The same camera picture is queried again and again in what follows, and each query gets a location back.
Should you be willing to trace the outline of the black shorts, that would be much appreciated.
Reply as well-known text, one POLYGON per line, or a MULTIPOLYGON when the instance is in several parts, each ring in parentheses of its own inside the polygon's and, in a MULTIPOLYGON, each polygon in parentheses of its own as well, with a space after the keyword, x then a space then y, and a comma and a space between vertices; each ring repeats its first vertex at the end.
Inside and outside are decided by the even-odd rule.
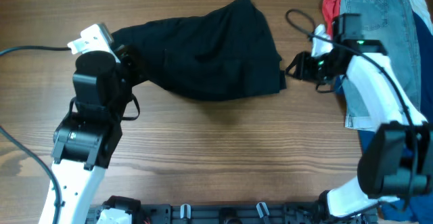
POLYGON ((282 58, 251 0, 235 0, 205 16, 121 28, 112 36, 115 46, 139 53, 146 80, 184 97, 225 101, 286 88, 282 58))

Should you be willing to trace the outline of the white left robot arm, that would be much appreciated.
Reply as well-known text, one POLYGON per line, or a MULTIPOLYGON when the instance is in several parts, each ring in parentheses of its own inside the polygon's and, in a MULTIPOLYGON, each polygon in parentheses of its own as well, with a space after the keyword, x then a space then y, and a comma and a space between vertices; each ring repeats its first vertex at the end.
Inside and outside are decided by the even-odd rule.
POLYGON ((53 135, 55 177, 40 223, 84 223, 94 195, 122 137, 124 111, 136 103, 132 88, 145 81, 139 52, 88 51, 75 62, 75 97, 53 135))

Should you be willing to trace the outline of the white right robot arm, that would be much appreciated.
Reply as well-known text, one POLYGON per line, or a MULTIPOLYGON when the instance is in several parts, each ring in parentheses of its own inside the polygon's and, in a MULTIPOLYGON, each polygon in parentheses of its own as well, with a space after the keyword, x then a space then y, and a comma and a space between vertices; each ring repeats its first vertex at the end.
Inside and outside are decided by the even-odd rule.
POLYGON ((310 51, 299 53, 286 74, 323 86, 336 78, 359 92, 374 130, 357 175, 340 187, 324 191, 306 209, 312 223, 344 223, 367 211, 432 191, 432 125, 415 108, 398 82, 382 43, 361 32, 359 14, 343 14, 333 21, 329 36, 321 25, 306 32, 310 51))

